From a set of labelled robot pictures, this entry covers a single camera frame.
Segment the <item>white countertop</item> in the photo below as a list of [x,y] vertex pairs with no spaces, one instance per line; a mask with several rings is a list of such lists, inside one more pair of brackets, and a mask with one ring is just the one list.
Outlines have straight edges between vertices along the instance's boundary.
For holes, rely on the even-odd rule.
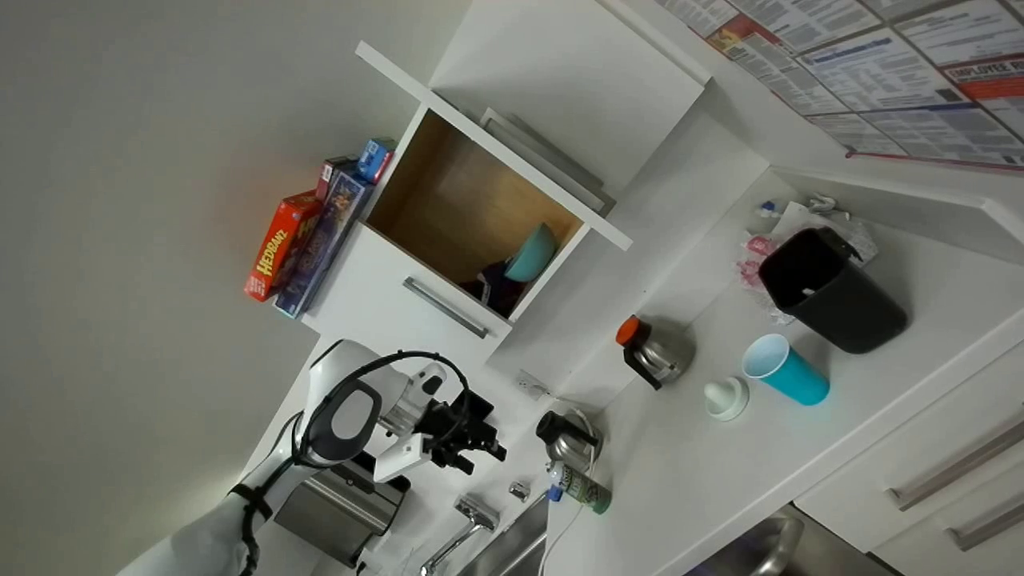
[[[609,411],[600,468],[615,476],[615,502],[609,514],[583,512],[570,532],[575,505],[554,510],[547,576],[678,576],[698,565],[884,439],[900,415],[958,387],[962,370],[991,360],[1005,332],[1021,336],[1021,268],[897,230],[880,230],[880,241],[884,256],[866,271],[908,307],[908,332],[869,355],[844,355],[790,325],[796,349],[830,370],[830,401],[806,411],[752,385],[750,411],[716,422],[702,413],[703,380],[737,374],[741,349],[770,329],[768,313],[734,281],[691,322],[698,357],[686,380],[626,387]],[[665,277],[642,310],[672,316],[686,304],[675,277]]]

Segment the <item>cable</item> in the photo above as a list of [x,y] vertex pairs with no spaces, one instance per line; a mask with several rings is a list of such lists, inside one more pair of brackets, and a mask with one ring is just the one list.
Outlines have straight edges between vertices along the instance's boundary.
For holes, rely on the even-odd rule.
[[245,543],[245,564],[242,564],[242,574],[239,576],[254,576],[255,574],[255,565],[260,565],[260,542],[255,542],[255,532],[254,532],[254,521],[255,521],[255,512],[262,512],[262,514],[269,514],[266,510],[266,493],[281,480],[281,473],[295,464],[295,433],[296,433],[296,419],[300,419],[305,413],[296,411],[296,413],[292,413],[285,422],[281,422],[281,430],[279,430],[279,436],[275,436],[275,440],[269,446],[269,452],[266,452],[266,456],[269,455],[275,455],[275,449],[281,446],[281,439],[285,439],[285,433],[292,430],[292,455],[255,486],[255,491],[250,491],[245,493],[245,510],[242,510],[242,543]]
[[305,415],[305,413],[296,411],[296,413],[292,413],[292,415],[281,422],[281,430],[279,430],[275,440],[266,449],[262,462],[266,462],[269,455],[275,455],[275,449],[279,449],[281,439],[285,439],[285,430],[295,424],[300,415]]

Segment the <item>small bottle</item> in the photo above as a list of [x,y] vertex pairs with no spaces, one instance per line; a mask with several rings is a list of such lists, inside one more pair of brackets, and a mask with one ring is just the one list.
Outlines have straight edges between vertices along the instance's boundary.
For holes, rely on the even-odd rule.
[[589,505],[594,514],[605,514],[612,505],[612,491],[589,480],[585,473],[567,468],[564,462],[551,462],[551,491],[547,498],[556,502],[570,493],[575,502]]
[[770,235],[770,227],[781,221],[783,208],[787,208],[787,200],[776,200],[776,199],[760,200],[760,204],[750,214],[744,230],[750,230],[752,237]]
[[663,332],[655,332],[649,322],[642,322],[641,316],[626,316],[616,332],[615,342],[623,351],[623,360],[654,387],[660,391],[663,385],[672,385],[680,376],[680,370],[691,364],[694,357],[694,344],[689,342],[675,342],[669,349],[669,342],[663,342]]

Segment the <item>white cabinet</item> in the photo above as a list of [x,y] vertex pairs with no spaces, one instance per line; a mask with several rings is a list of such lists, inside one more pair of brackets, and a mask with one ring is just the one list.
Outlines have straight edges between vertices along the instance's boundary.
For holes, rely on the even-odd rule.
[[[513,27],[504,36],[530,72],[502,46],[492,51],[492,27]],[[632,243],[609,221],[612,192],[626,189],[703,88],[591,0],[478,0],[433,85],[371,46],[355,54],[417,112],[305,322],[376,351],[417,344],[468,364],[509,336],[589,235],[616,249]],[[543,253],[547,265],[527,265],[525,284],[481,281],[537,237],[543,245],[525,253]]]
[[1021,480],[1021,374],[1024,344],[1005,351],[866,455],[844,464],[796,498],[796,505],[862,550],[880,550],[904,532],[916,532],[908,542],[918,543],[938,537],[930,534],[934,521],[950,505],[975,502],[958,521],[981,519],[988,512],[981,491],[998,484],[998,476],[1005,484],[1009,476]]
[[305,316],[321,336],[358,340],[376,355],[426,349],[457,364],[478,364],[509,332],[502,316],[366,225],[351,230],[339,263],[325,294]]
[[1024,464],[943,505],[877,558],[904,576],[1010,576],[1024,550]]

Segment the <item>teal cup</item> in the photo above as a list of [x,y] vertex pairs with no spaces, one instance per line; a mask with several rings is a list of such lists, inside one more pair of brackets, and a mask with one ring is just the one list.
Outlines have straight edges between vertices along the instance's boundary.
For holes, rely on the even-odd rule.
[[830,380],[781,332],[764,332],[741,355],[741,370],[804,405],[830,398]]

